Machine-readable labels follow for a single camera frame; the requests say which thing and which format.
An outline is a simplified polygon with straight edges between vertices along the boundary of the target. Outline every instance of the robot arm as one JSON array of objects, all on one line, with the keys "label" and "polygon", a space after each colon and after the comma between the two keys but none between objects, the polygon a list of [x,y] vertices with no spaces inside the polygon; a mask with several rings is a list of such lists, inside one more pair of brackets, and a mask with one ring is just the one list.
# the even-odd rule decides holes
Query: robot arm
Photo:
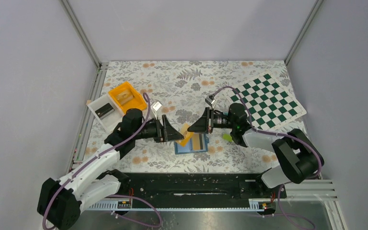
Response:
[{"label": "robot arm", "polygon": [[[142,111],[139,109],[128,110],[122,118],[122,122],[116,126],[94,155],[58,180],[48,178],[43,183],[37,212],[43,216],[54,194],[63,186],[64,188],[60,190],[48,211],[47,219],[58,229],[67,230],[77,221],[80,214],[92,204],[118,192],[121,188],[121,181],[124,180],[123,173],[115,175],[109,172],[109,174],[105,173],[102,178],[101,176],[107,168],[117,163],[135,147],[135,140],[153,138],[155,142],[167,142],[184,139],[184,136],[170,125],[166,115],[161,117],[163,124],[156,116],[153,117],[130,141],[104,154],[105,150],[125,141],[141,127]],[[125,183],[124,187],[129,186],[127,181],[123,181],[123,183]]]},{"label": "robot arm", "polygon": [[[206,107],[201,118],[191,125],[187,131],[212,133],[214,128],[228,128],[231,129],[230,135],[237,145],[274,152],[280,165],[263,172],[258,177],[257,182],[260,183],[263,190],[269,190],[288,182],[299,184],[317,171],[317,159],[302,144],[288,137],[278,137],[253,131],[242,104],[232,103],[226,115],[214,109],[216,101],[213,98],[206,98],[206,102],[212,108]],[[287,134],[304,141],[318,153],[301,130],[293,129]],[[318,155],[323,165],[323,158],[320,154]]]}]

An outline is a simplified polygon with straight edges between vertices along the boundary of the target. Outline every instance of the yellow object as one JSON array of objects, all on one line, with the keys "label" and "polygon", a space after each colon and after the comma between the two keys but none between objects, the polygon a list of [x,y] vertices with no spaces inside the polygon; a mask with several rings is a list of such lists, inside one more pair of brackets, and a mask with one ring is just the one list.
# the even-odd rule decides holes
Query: yellow object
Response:
[{"label": "yellow object", "polygon": [[130,90],[125,90],[116,96],[116,99],[121,105],[128,103],[133,99],[133,94]]},{"label": "yellow object", "polygon": [[147,104],[142,95],[140,95],[140,93],[137,92],[127,81],[108,93],[124,114],[126,114],[128,109],[136,108],[145,110],[147,108]]},{"label": "yellow object", "polygon": [[187,129],[188,129],[188,127],[190,127],[187,123],[185,123],[182,127],[181,127],[181,129],[180,129],[180,133],[184,136],[184,139],[182,139],[182,140],[177,140],[176,142],[178,143],[178,144],[180,144],[181,146],[185,146],[187,143],[188,143],[188,141],[191,139],[191,137],[194,135],[194,133],[193,132],[188,132],[187,131]]},{"label": "yellow object", "polygon": [[199,133],[193,136],[193,150],[201,150],[201,134]]}]

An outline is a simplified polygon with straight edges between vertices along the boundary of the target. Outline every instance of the checkerboard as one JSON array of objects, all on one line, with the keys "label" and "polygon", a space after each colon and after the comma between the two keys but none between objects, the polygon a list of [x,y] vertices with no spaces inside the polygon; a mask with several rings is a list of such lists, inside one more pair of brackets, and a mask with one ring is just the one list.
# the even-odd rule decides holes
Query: checkerboard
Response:
[{"label": "checkerboard", "polygon": [[[252,114],[252,124],[258,129],[277,129],[303,116],[302,105],[268,73],[248,79],[235,89],[243,97]],[[234,91],[227,93],[229,101],[239,102]]]}]

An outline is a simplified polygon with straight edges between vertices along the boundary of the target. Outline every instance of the white mount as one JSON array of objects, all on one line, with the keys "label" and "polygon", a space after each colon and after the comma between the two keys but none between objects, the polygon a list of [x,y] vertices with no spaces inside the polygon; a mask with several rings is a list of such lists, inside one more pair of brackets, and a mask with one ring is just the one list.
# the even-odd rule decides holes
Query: white mount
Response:
[{"label": "white mount", "polygon": [[[260,148],[263,150],[274,152],[272,143],[281,137],[258,133],[249,129],[245,132],[242,138],[247,147]],[[265,172],[262,175],[262,181],[268,188],[274,188],[279,184],[285,184],[290,180],[286,177],[286,175],[284,175],[281,166],[278,165]]]},{"label": "white mount", "polygon": [[[101,157],[98,156],[99,153],[110,147],[112,147],[112,145],[103,144],[97,152],[83,164],[59,179],[60,185],[63,185],[68,179],[71,179],[65,186],[65,189],[72,189],[72,193],[77,201],[82,202],[80,205],[81,212],[104,197],[115,194],[119,190],[120,182],[112,175],[106,175],[101,180],[92,183],[101,173],[106,171],[107,168],[120,160],[119,152],[114,149]],[[84,168],[75,178],[72,178],[76,171],[84,167],[84,165],[90,161],[93,162]]]}]

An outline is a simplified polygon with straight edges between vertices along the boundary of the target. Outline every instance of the wire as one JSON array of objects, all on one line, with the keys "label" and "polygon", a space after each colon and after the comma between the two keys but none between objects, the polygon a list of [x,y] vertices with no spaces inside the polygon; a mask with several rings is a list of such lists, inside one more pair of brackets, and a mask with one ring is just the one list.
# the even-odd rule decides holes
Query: wire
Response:
[{"label": "wire", "polygon": [[[129,189],[129,196],[133,196],[135,193],[134,193],[134,190],[133,190],[133,188],[130,188]],[[129,203],[130,203],[130,205],[132,206],[132,199],[129,199]]]},{"label": "wire", "polygon": [[[279,216],[284,216],[284,214],[282,213],[278,213],[278,214],[270,214],[270,215],[248,215],[250,217],[260,217],[260,218],[267,218],[267,217],[279,217]],[[297,215],[297,214],[293,214],[293,213],[287,213],[287,216],[290,216],[290,217],[294,217],[294,218],[301,218],[303,220],[306,220],[308,223],[310,223],[312,226],[314,226],[313,229],[309,229],[309,230],[316,230],[316,227],[315,227],[315,224],[312,220],[306,218],[306,217],[303,217],[303,216],[300,216],[300,215]]]},{"label": "wire", "polygon": [[[150,116],[150,98],[149,96],[147,95],[147,93],[143,93],[143,98],[145,99],[145,101],[148,103],[148,109],[147,109],[147,114],[146,114],[146,118],[144,120],[144,122],[142,123],[142,125],[139,127],[138,130],[136,130],[136,132],[134,132],[130,137],[128,137],[126,140],[102,151],[101,153],[98,154],[98,157],[101,157],[103,156],[104,154],[106,154],[107,152],[111,151],[111,150],[114,150],[116,148],[119,148],[120,146],[126,144],[128,141],[130,141],[132,138],[134,138],[142,129],[143,127],[145,126],[147,120],[149,119],[149,116]],[[48,212],[51,208],[51,206],[53,205],[53,202],[54,200],[56,199],[56,197],[58,196],[58,194],[61,192],[61,190],[63,188],[65,188],[68,183],[71,182],[72,179],[74,179],[82,170],[84,170],[86,167],[88,167],[88,165],[90,165],[92,162],[94,162],[96,159],[98,159],[98,157],[93,157],[91,158],[89,161],[85,162],[81,168],[79,168],[72,176],[70,179],[67,179],[64,184],[54,193],[54,195],[51,197],[50,201],[48,202],[48,205],[46,207],[46,210],[44,212],[44,215],[43,215],[43,222],[42,222],[42,226],[43,226],[43,229],[44,230],[52,230],[54,229],[55,226],[51,227],[51,228],[48,228],[47,225],[46,225],[46,222],[47,222],[47,216],[48,216]]]},{"label": "wire", "polygon": [[270,203],[272,203],[273,201],[274,201],[274,199],[276,198],[276,195],[275,195],[275,193],[273,192],[272,193],[272,198],[270,199]]},{"label": "wire", "polygon": [[121,216],[121,215],[117,215],[116,214],[116,217],[121,217],[123,219],[126,219],[126,220],[129,220],[129,221],[132,221],[132,222],[135,222],[137,224],[141,224],[141,225],[144,225],[146,227],[149,227],[149,228],[158,228],[162,225],[163,223],[163,219],[161,218],[161,215],[160,215],[160,212],[157,211],[157,209],[151,205],[149,202],[147,202],[146,200],[142,199],[142,198],[139,198],[139,197],[135,197],[135,196],[129,196],[129,195],[110,195],[108,197],[116,197],[116,198],[130,198],[130,199],[135,199],[135,200],[140,200],[141,202],[145,203],[147,206],[149,206],[151,209],[154,210],[154,212],[156,213],[157,217],[159,218],[159,224],[158,225],[151,225],[151,224],[147,224],[147,223],[144,223],[144,222],[141,222],[141,221],[138,221],[138,220],[135,220],[135,219],[131,219],[129,217],[125,217],[125,216]]},{"label": "wire", "polygon": [[[247,114],[248,114],[248,119],[249,119],[249,123],[250,123],[250,126],[251,126],[251,128],[252,128],[252,130],[253,131],[255,131],[255,132],[257,132],[257,133],[263,133],[263,134],[269,134],[269,135],[273,135],[273,136],[282,136],[282,137],[287,137],[287,138],[290,138],[290,139],[292,139],[292,140],[294,140],[294,141],[297,141],[297,142],[299,142],[299,143],[301,143],[302,145],[304,145],[305,147],[307,147],[313,154],[314,154],[314,156],[315,156],[315,158],[317,159],[317,161],[318,161],[318,170],[317,170],[317,172],[314,174],[314,176],[312,176],[312,177],[316,177],[316,176],[318,176],[320,173],[321,173],[321,170],[322,170],[322,164],[321,164],[321,159],[320,159],[320,156],[319,156],[319,154],[317,153],[317,151],[315,151],[314,150],[314,148],[313,147],[311,147],[309,144],[307,144],[306,142],[304,142],[304,141],[302,141],[302,140],[300,140],[300,139],[298,139],[298,138],[295,138],[295,137],[293,137],[293,136],[291,136],[291,135],[289,135],[289,134],[285,134],[285,133],[277,133],[277,132],[272,132],[272,131],[265,131],[265,130],[261,130],[261,129],[257,129],[257,128],[255,128],[253,125],[252,125],[252,114],[250,113],[250,111],[249,111],[249,109],[247,108],[247,106],[246,106],[246,104],[245,104],[245,102],[243,101],[243,99],[242,99],[242,97],[241,97],[241,95],[239,94],[239,92],[235,89],[235,88],[233,88],[232,86],[223,86],[223,87],[221,87],[221,88],[219,88],[215,93],[213,93],[212,95],[215,97],[219,92],[221,92],[223,89],[232,89],[233,90],[233,92],[239,97],[239,100],[240,100],[240,102],[243,104],[243,106],[244,106],[244,108],[245,108],[245,110],[246,110],[246,112],[247,112]],[[300,215],[297,215],[297,214],[286,214],[284,211],[283,211],[283,208],[281,207],[281,204],[280,204],[280,193],[281,193],[281,189],[284,187],[284,184],[282,184],[282,185],[280,185],[280,188],[279,188],[279,190],[278,190],[278,195],[277,195],[277,202],[278,202],[278,206],[279,206],[279,208],[280,208],[280,211],[281,211],[281,214],[278,214],[278,215],[283,215],[283,216],[285,216],[286,217],[286,219],[290,222],[290,223],[292,223],[294,226],[296,226],[297,228],[299,228],[299,229],[302,229],[302,230],[316,230],[317,229],[317,227],[315,226],[315,224],[311,221],[311,220],[309,220],[309,219],[307,219],[307,218],[305,218],[305,217],[303,217],[303,216],[300,216]],[[297,218],[302,218],[302,219],[304,219],[304,220],[306,220],[306,221],[308,221],[311,225],[313,225],[313,229],[308,229],[308,228],[304,228],[304,227],[301,227],[300,225],[298,225],[298,224],[296,224],[295,222],[293,222],[290,218],[289,218],[289,216],[291,216],[291,217],[297,217]]]}]

